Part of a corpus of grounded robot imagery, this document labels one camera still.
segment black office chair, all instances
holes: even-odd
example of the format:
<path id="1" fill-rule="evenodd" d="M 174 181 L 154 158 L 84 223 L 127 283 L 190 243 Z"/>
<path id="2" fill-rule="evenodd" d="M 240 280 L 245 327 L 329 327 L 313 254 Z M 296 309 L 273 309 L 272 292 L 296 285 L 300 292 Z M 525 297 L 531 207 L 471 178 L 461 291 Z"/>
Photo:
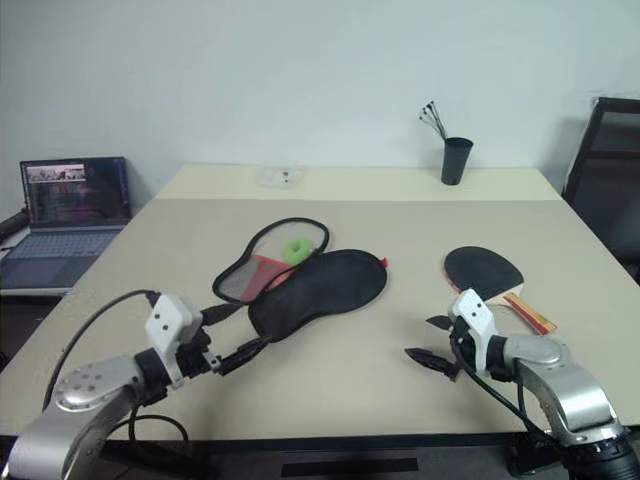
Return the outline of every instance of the black office chair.
<path id="1" fill-rule="evenodd" d="M 640 265 L 640 100 L 598 99 L 562 196 L 623 265 Z"/>

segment red rubber paddle face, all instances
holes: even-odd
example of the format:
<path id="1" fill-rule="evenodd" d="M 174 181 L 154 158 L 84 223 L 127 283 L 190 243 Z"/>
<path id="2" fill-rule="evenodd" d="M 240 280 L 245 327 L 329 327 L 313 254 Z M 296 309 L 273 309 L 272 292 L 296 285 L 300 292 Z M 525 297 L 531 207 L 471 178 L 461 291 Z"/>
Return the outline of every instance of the red rubber paddle face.
<path id="1" fill-rule="evenodd" d="M 473 288 L 482 300 L 502 295 L 524 283 L 509 260 L 481 247 L 461 247 L 444 260 L 444 271 L 459 291 Z"/>

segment table tennis paddle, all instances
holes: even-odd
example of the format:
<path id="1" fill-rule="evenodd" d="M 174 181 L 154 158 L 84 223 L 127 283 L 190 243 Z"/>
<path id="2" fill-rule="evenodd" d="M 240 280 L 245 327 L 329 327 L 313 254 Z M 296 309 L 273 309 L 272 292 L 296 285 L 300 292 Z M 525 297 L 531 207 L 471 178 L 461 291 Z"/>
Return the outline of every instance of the table tennis paddle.
<path id="1" fill-rule="evenodd" d="M 527 305 L 519 294 L 524 277 L 509 260 L 481 247 L 461 247 L 450 252 L 444 260 L 444 271 L 458 291 L 473 288 L 489 305 L 513 308 L 541 335 L 558 327 Z"/>

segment laptop keyboard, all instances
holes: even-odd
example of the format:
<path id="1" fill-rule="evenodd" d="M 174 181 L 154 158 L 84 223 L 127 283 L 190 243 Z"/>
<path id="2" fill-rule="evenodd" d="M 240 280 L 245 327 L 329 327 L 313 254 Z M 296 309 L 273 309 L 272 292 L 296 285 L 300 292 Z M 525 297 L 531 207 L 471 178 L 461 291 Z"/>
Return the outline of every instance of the laptop keyboard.
<path id="1" fill-rule="evenodd" d="M 11 258 L 95 257 L 120 233 L 55 233 L 29 235 L 11 251 Z"/>

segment paddle handle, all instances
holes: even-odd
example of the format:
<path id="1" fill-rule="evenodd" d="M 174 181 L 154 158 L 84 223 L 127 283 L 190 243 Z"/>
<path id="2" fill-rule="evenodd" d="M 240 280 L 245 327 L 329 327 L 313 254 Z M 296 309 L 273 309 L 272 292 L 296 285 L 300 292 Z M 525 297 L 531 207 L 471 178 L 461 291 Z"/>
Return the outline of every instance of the paddle handle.
<path id="1" fill-rule="evenodd" d="M 546 317 L 543 317 L 533 308 L 527 305 L 518 295 L 513 292 L 507 293 L 504 300 L 520 314 L 525 321 L 531 325 L 540 335 L 546 335 L 555 331 L 558 326 Z"/>

